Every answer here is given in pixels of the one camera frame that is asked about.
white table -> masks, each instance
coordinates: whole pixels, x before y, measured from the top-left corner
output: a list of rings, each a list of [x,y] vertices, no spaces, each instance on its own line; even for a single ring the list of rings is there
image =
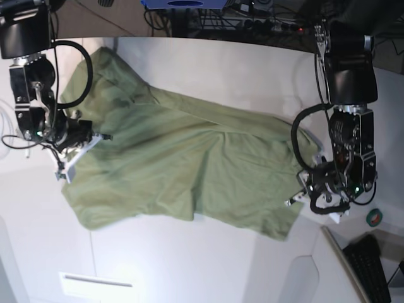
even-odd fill
[[[113,39],[83,41],[90,52],[112,44]],[[118,54],[144,80],[172,92],[269,112],[288,121],[319,102],[312,54],[207,40],[122,38],[118,44]],[[67,53],[75,56],[76,62],[80,60],[75,50],[58,49],[62,86],[76,65],[71,57],[67,60]],[[8,71],[0,68],[6,77]],[[376,76],[379,101],[372,106],[379,171],[376,203],[385,220],[403,225],[399,191],[403,164],[399,155],[404,150],[400,143],[404,79],[380,70]],[[0,97],[10,98],[11,89],[4,87],[3,93]],[[302,125],[329,146],[322,114],[307,118]],[[202,216],[196,216],[194,222],[140,216],[89,233],[78,225],[60,195],[48,155],[34,151],[30,170],[24,170],[28,164],[21,162],[21,155],[14,153],[5,168],[0,167],[0,215],[28,295],[37,299],[35,303],[94,302],[64,297],[58,271],[135,280],[143,290],[144,302],[276,303],[289,264],[297,256],[315,251],[318,223],[325,221],[305,209],[286,243]],[[17,181],[24,184],[24,191]],[[43,194],[42,184],[49,186],[49,194]],[[353,207],[346,220],[363,220],[372,207]],[[336,264],[329,253],[317,256],[324,256],[319,264]],[[340,270],[339,278],[344,276],[339,267],[334,270]],[[349,284],[344,292],[324,280],[320,285],[314,302],[357,302]]]

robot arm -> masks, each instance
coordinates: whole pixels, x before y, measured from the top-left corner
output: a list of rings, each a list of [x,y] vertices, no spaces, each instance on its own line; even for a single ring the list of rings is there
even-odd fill
[[[402,1],[354,0],[341,17],[321,20],[315,26],[315,68],[322,104],[303,110],[294,121],[292,143],[304,168],[299,174],[303,190],[286,201],[287,205],[306,201],[314,213],[340,215],[349,210],[351,202],[361,205],[371,202],[377,179],[374,114],[367,108],[377,100],[371,34],[383,30],[403,12]],[[319,88],[318,66],[325,80],[328,102],[324,102]],[[331,118],[329,109],[333,109]],[[326,113],[334,159],[327,162],[322,158],[311,167],[300,156],[297,127],[303,118],[320,110]],[[367,203],[356,202],[363,192],[372,189],[373,196]]]
[[[110,136],[95,134],[92,122],[80,117],[68,117],[64,109],[79,105],[91,89],[93,68],[87,51],[71,41],[52,41],[51,11],[59,8],[62,1],[5,0],[0,3],[0,49],[3,59],[12,59],[9,67],[11,89],[15,98],[15,114],[21,137],[32,144],[52,150],[57,158],[58,178],[74,177],[74,164],[101,139]],[[88,79],[81,96],[69,104],[59,104],[52,85],[56,80],[53,65],[41,52],[68,45],[84,56]]]

metal bracket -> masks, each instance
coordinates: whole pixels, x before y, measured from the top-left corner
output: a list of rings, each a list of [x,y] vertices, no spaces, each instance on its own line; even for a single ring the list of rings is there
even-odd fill
[[[84,146],[80,148],[73,148],[72,150],[69,150],[66,153],[57,153],[61,161],[63,162],[63,169],[60,169],[56,159],[52,155],[52,159],[54,159],[57,170],[55,172],[56,179],[65,179],[69,184],[72,182],[73,178],[76,175],[76,169],[75,165],[77,162],[80,160],[80,158],[85,155],[86,152],[91,150],[98,142],[101,140],[110,140],[110,136],[104,135],[104,134],[94,134],[92,137],[92,140],[85,144]],[[74,157],[71,160],[67,160],[68,156],[72,153],[75,153]]]

green cloth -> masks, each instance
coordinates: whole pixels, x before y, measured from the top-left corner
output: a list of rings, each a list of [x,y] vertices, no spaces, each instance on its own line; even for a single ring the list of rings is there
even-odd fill
[[[302,206],[284,205],[300,189],[290,124],[151,87],[106,48],[92,60],[92,90],[79,109],[96,132],[114,139],[90,150],[62,190],[84,227],[139,214],[192,220],[200,213],[286,238]],[[82,62],[63,102],[81,94],[86,77]],[[303,132],[299,143],[310,161],[318,146]]]

tape roll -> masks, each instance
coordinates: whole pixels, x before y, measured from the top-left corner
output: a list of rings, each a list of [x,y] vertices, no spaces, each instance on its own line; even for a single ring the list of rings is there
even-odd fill
[[[370,227],[376,227],[381,223],[383,219],[383,214],[379,210],[379,208],[375,208],[371,210],[366,216],[366,222]]]

